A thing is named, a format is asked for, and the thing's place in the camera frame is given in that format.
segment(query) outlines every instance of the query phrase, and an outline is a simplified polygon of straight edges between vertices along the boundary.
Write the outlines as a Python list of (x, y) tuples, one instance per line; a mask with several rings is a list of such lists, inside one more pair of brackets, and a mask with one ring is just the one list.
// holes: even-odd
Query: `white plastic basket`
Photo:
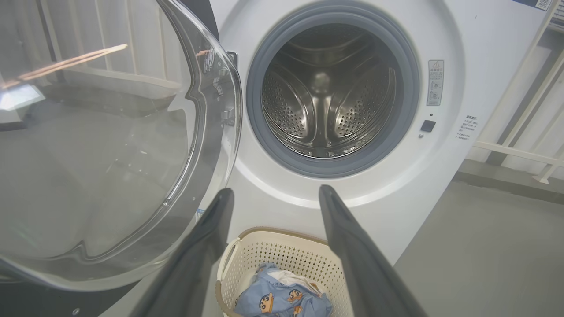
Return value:
[(264, 227), (243, 232), (229, 243), (221, 256), (215, 297), (224, 316), (239, 316), (233, 312), (235, 300), (249, 286), (262, 263), (275, 263), (282, 270), (323, 285), (333, 304), (331, 317), (354, 316), (341, 260), (326, 241)]

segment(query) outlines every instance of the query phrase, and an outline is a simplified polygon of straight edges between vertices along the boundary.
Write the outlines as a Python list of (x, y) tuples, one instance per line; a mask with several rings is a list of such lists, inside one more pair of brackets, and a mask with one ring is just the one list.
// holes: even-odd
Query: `clothing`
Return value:
[(235, 302), (234, 311), (245, 317), (329, 317), (333, 306), (314, 285), (273, 263), (262, 264)]

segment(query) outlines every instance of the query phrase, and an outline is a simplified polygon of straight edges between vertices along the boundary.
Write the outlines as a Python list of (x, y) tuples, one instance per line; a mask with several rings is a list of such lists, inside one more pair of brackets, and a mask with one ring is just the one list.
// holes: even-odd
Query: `white cloth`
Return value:
[(319, 285), (318, 283), (315, 283), (314, 281), (303, 276), (296, 275), (290, 271), (272, 271), (268, 272), (268, 275), (286, 285), (299, 284), (306, 289), (309, 289), (310, 292), (317, 295), (317, 297), (321, 297), (323, 293), (327, 292), (322, 285)]

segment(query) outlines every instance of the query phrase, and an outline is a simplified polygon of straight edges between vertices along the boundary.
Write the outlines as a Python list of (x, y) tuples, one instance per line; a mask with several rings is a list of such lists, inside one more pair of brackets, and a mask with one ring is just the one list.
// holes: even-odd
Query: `basket handle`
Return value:
[(217, 270), (218, 281), (222, 281), (225, 278), (227, 269), (231, 266), (235, 252), (237, 251), (237, 249), (239, 249), (240, 241), (241, 238), (237, 237), (227, 245), (225, 253), (223, 254), (223, 256), (221, 256), (221, 260), (219, 260), (219, 268)]

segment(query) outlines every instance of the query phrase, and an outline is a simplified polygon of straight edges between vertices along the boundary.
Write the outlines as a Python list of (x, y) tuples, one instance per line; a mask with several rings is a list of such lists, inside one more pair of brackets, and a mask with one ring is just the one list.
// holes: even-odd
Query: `qr code label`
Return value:
[(552, 0), (538, 0), (536, 2), (536, 6), (539, 9), (542, 9), (544, 11), (548, 10), (548, 7), (550, 6), (550, 3), (552, 2)]

